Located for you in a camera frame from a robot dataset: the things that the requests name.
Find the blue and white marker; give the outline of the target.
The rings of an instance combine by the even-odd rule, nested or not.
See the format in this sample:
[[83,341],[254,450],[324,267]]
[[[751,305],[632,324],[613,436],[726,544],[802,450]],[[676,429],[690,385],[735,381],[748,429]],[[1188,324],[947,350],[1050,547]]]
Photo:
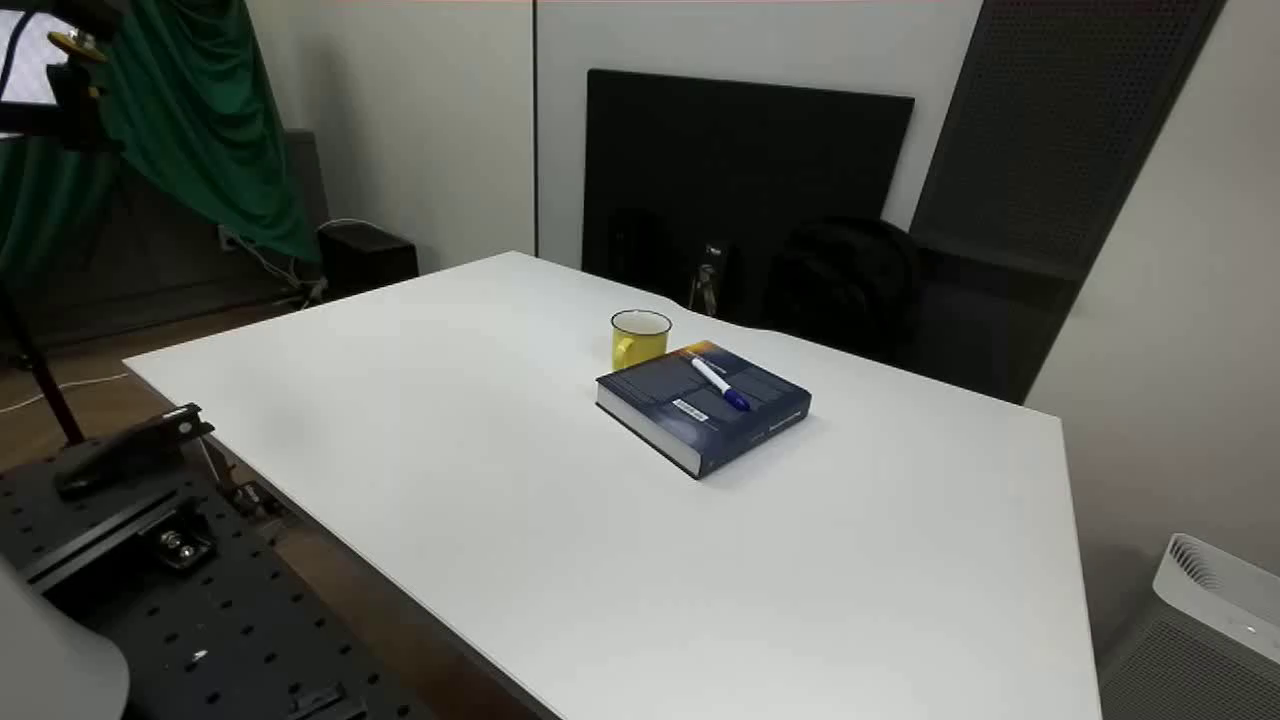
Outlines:
[[751,399],[735,385],[727,385],[705,358],[692,358],[690,364],[720,392],[726,404],[733,404],[735,414],[751,414]]

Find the yellow enamel mug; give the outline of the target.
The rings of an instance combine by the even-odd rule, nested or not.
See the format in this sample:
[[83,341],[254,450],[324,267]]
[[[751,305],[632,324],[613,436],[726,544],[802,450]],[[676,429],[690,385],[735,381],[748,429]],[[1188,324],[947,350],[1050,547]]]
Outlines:
[[668,353],[674,322],[654,307],[621,307],[613,317],[613,367],[632,367]]

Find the dark blue hardcover book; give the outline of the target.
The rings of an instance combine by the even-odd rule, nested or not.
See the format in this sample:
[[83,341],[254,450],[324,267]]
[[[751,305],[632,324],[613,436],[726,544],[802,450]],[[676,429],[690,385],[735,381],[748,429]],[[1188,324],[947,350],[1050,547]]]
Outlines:
[[[751,399],[751,414],[726,404],[720,392],[690,364],[692,358],[705,358],[727,385],[735,385]],[[600,376],[596,404],[681,471],[705,481],[802,423],[813,410],[813,392],[720,344],[690,344]]]

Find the black box speaker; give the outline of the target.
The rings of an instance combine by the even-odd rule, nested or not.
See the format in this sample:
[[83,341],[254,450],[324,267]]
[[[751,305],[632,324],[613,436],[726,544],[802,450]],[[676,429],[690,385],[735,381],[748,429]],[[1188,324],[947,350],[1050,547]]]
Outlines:
[[420,271],[418,244],[374,224],[324,224],[315,231],[329,297],[356,297]]

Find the black clamp on breadboard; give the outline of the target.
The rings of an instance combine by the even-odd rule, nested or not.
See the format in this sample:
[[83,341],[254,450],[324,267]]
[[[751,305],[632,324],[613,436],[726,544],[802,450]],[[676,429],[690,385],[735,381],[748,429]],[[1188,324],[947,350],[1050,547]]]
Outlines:
[[179,404],[179,410],[168,410],[168,414],[160,414],[160,418],[152,418],[113,441],[91,444],[83,458],[78,458],[67,468],[59,468],[51,475],[51,484],[66,499],[78,499],[78,495],[90,495],[106,484],[116,484],[133,459],[150,459],[165,450],[179,450],[179,444],[200,441],[209,432],[212,432],[212,423],[200,418],[200,410]]

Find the black perforated breadboard table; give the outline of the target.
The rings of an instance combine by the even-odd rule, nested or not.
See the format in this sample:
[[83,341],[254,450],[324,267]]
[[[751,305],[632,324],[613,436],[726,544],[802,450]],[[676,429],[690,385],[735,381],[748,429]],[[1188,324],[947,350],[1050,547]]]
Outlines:
[[125,651],[119,720],[427,720],[191,468],[78,499],[51,475],[0,481],[0,558]]

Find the green curtain cloth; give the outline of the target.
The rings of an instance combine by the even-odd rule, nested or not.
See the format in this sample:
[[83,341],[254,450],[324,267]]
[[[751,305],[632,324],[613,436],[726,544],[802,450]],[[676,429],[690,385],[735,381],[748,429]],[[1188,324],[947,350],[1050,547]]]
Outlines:
[[289,174],[247,0],[4,0],[4,81],[41,36],[41,101],[4,101],[0,278],[41,290],[137,174],[289,283],[320,244]]

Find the black tripod stand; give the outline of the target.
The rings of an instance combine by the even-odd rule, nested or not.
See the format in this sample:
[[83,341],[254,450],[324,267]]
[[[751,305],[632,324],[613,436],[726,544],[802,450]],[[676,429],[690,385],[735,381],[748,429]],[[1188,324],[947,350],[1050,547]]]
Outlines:
[[13,327],[13,341],[25,358],[25,364],[32,367],[41,399],[47,404],[58,429],[66,432],[66,444],[73,444],[73,450],[83,444],[83,429],[73,418],[73,410],[67,410],[46,353],[36,350],[28,324],[19,322],[19,307],[16,307],[13,294],[4,290],[4,279],[0,279],[0,322]]

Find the white bin with grey body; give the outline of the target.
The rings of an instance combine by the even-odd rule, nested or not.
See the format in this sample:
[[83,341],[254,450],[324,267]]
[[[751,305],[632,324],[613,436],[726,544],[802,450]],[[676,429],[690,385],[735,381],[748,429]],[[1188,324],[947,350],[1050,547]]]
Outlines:
[[1280,720],[1280,576],[1174,531],[1099,665],[1104,720]]

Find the black panel leaning on wall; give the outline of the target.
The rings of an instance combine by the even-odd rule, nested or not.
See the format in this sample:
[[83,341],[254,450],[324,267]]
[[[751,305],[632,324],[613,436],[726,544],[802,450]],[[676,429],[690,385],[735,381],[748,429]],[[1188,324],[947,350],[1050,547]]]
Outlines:
[[720,313],[760,324],[771,259],[802,224],[885,213],[911,108],[911,97],[591,67],[581,263],[686,301],[720,244]]

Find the dark grey wall panel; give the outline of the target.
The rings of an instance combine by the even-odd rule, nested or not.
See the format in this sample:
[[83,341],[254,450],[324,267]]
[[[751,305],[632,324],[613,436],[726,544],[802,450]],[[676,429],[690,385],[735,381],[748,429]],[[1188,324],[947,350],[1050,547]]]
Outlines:
[[980,5],[911,218],[926,376],[1032,392],[1225,5]]

